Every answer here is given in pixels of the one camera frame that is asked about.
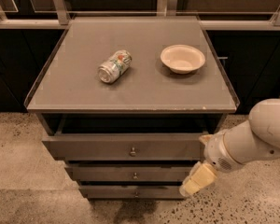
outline bowl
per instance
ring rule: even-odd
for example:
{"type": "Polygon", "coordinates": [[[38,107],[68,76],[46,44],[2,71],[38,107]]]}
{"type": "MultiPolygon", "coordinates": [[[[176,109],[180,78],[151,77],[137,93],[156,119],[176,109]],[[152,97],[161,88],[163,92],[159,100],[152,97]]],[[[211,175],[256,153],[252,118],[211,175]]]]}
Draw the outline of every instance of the bowl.
{"type": "Polygon", "coordinates": [[[174,45],[161,52],[161,61],[173,72],[187,74],[205,64],[205,57],[198,49],[186,45],[174,45]]]}

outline concrete floor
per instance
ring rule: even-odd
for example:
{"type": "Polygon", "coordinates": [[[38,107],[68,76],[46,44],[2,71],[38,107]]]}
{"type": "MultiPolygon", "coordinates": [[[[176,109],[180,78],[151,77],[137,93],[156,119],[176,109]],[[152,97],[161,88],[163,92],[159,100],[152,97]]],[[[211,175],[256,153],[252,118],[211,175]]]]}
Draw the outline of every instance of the concrete floor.
{"type": "MultiPolygon", "coordinates": [[[[228,116],[223,127],[245,119],[228,116]]],[[[280,223],[280,160],[221,174],[183,202],[89,202],[42,132],[34,115],[0,114],[0,223],[280,223]]]]}

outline gray drawer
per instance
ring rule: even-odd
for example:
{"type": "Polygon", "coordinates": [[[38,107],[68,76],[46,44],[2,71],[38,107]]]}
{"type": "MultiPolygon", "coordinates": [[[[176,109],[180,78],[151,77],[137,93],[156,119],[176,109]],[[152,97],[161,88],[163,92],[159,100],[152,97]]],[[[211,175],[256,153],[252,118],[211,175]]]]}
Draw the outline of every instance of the gray drawer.
{"type": "Polygon", "coordinates": [[[43,143],[56,160],[177,161],[201,157],[201,133],[120,133],[47,136],[43,143]]]}
{"type": "Polygon", "coordinates": [[[79,190],[88,199],[184,199],[179,186],[87,186],[79,190]]]}
{"type": "Polygon", "coordinates": [[[68,165],[69,176],[76,181],[90,182],[182,182],[190,166],[156,165],[68,165]]]}

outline white robot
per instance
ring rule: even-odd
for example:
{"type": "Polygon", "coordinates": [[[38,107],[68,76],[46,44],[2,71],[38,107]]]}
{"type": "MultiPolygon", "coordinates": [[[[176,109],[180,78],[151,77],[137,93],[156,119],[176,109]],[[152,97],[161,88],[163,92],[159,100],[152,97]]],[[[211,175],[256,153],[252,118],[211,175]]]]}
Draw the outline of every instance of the white robot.
{"type": "Polygon", "coordinates": [[[214,182],[217,171],[228,173],[250,161],[280,158],[280,99],[259,102],[244,123],[201,136],[200,141],[205,144],[205,161],[192,168],[180,187],[185,197],[214,182]]]}

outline silver can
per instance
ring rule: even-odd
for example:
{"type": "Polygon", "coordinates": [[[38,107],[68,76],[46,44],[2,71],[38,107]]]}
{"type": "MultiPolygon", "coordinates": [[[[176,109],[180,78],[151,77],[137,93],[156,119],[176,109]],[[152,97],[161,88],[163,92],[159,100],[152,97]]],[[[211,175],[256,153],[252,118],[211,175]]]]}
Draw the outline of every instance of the silver can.
{"type": "Polygon", "coordinates": [[[119,50],[99,66],[98,75],[104,83],[113,83],[130,67],[132,56],[127,50],[119,50]]]}

